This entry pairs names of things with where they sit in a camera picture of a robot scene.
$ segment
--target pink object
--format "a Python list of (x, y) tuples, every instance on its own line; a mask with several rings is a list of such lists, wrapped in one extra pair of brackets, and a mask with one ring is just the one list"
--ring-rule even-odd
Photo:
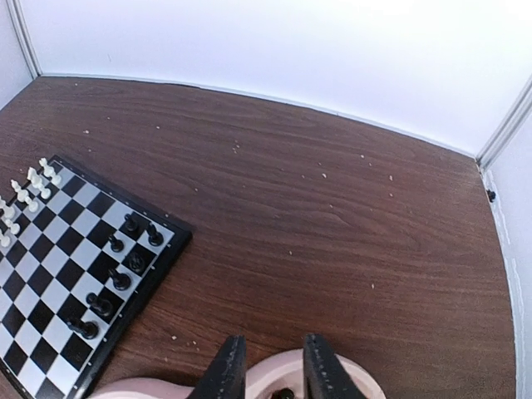
[[(362, 367), (337, 355), (346, 372), (368, 399), (386, 399), (377, 382)], [(280, 389), (289, 388), (303, 398), (303, 349), (271, 356), (246, 373), (246, 398), (269, 399)], [(170, 384), (153, 378), (131, 378), (113, 382), (95, 392), (90, 399), (185, 399), (191, 387)]]

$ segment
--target black pawn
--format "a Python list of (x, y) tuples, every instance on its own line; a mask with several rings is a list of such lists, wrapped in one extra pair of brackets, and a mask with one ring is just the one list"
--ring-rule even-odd
[(126, 228), (127, 231), (133, 232), (139, 228), (139, 224), (136, 223), (135, 219), (133, 219), (133, 214), (126, 214), (124, 216), (124, 220), (126, 221), (126, 223), (124, 224), (124, 227)]
[(148, 242), (154, 247), (158, 247), (159, 245), (163, 244), (163, 242), (165, 241), (165, 239), (163, 238), (163, 234), (157, 231), (157, 228), (155, 227), (153, 223), (148, 224), (146, 231), (148, 232), (148, 236), (149, 236)]
[(133, 270), (135, 273), (144, 272), (145, 261), (143, 258), (140, 257), (137, 252), (133, 252), (130, 254), (130, 256), (128, 257), (128, 264), (130, 265), (130, 269)]
[(93, 322), (83, 322), (82, 320), (70, 318), (66, 321), (66, 325), (74, 333), (80, 334), (85, 339), (93, 339), (98, 335), (98, 326)]
[(86, 302), (89, 304), (94, 313), (96, 313), (98, 316), (102, 316), (103, 318), (110, 316), (113, 312), (113, 305), (111, 305), (111, 302), (102, 298), (98, 298), (95, 293), (89, 293), (86, 296)]
[(109, 242), (111, 243), (111, 251), (113, 252), (120, 252), (124, 249), (124, 243), (112, 234), (109, 236)]
[(119, 291), (124, 291), (131, 285), (130, 276), (125, 273), (119, 273), (115, 268), (109, 269), (109, 277), (113, 280), (113, 287)]

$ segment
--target white chess piece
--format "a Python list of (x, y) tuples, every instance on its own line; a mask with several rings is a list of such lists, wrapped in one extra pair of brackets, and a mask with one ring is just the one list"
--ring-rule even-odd
[(38, 202), (33, 201), (30, 198), (30, 195), (28, 194), (27, 190), (23, 190), (20, 184), (18, 184), (18, 182), (16, 182), (15, 180), (11, 180), (11, 186), (17, 193), (17, 200), (20, 202), (25, 202), (27, 204), (27, 209), (30, 212), (37, 212), (37, 209), (39, 209), (39, 204)]
[(11, 243), (11, 239), (6, 235), (3, 235), (0, 231), (0, 247), (7, 248)]
[(3, 223), (7, 226), (9, 231), (11, 231), (11, 234), (17, 235), (18, 233), (20, 233), (20, 224), (13, 223), (13, 221), (10, 219), (4, 220)]
[(52, 195), (50, 189), (44, 187), (42, 183), (42, 177), (37, 174), (37, 171), (33, 168), (27, 170), (27, 179), (32, 183), (34, 189), (38, 189), (41, 193), (41, 198), (47, 200)]
[(56, 175), (56, 171), (48, 164), (46, 158), (41, 158), (39, 160), (39, 165), (44, 169), (44, 175), (48, 178), (51, 178), (50, 181), (53, 185), (58, 185), (61, 183), (61, 176)]
[(0, 197), (0, 209), (3, 210), (3, 217), (6, 219), (11, 219), (15, 216), (15, 209), (12, 206), (7, 206), (2, 197)]

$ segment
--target chessboard frame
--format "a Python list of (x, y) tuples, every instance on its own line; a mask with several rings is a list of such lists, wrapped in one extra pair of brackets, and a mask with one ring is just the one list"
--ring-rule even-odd
[[(82, 399), (89, 395), (94, 389), (97, 380), (106, 368), (111, 352), (114, 350), (122, 334), (131, 324), (133, 319), (150, 301), (150, 298), (155, 293), (156, 289), (162, 283), (170, 269), (175, 265), (178, 257), (185, 250), (186, 245), (191, 241), (193, 229), (190, 224), (187, 224), (183, 220), (170, 216), (169, 213), (166, 213), (154, 205), (147, 203), (143, 199), (132, 195), (126, 190), (113, 185), (108, 180), (100, 177), (98, 174), (85, 167), (79, 166), (75, 161), (69, 160), (65, 156), (54, 155), (48, 161), (50, 164), (53, 161), (56, 161), (62, 167), (69, 169), (79, 175), (82, 179), (85, 179), (87, 182), (98, 187), (111, 198), (126, 204), (139, 215), (154, 220), (156, 223), (165, 226), (168, 230), (174, 233), (167, 248), (158, 256), (153, 265), (146, 270), (145, 276), (139, 282), (136, 290), (127, 299), (121, 312), (117, 313), (118, 317), (110, 325), (101, 344), (96, 348), (90, 357), (87, 366), (76, 380), (75, 387), (77, 387), (77, 389), (71, 390), (65, 397), (65, 399)], [(41, 174), (42, 171), (43, 168), (40, 168), (37, 173)], [(26, 189), (29, 185), (30, 182), (26, 181), (22, 188)], [(13, 196), (7, 202), (7, 205), (11, 206), (15, 204), (16, 199), (17, 196)], [(2, 359), (0, 359), (0, 372), (2, 372), (7, 378), (8, 382), (15, 388), (19, 395), (25, 399), (33, 399), (33, 397), (26, 392), (17, 378), (11, 374), (9, 368)]]

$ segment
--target white wall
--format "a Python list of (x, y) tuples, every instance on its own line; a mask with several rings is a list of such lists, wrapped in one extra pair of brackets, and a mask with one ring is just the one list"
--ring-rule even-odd
[(31, 81), (7, 4), (0, 0), (0, 110)]
[(532, 397), (532, 116), (485, 176), (505, 257), (515, 325), (517, 397)]
[(21, 0), (45, 74), (326, 108), (476, 154), (532, 71), (529, 0)]

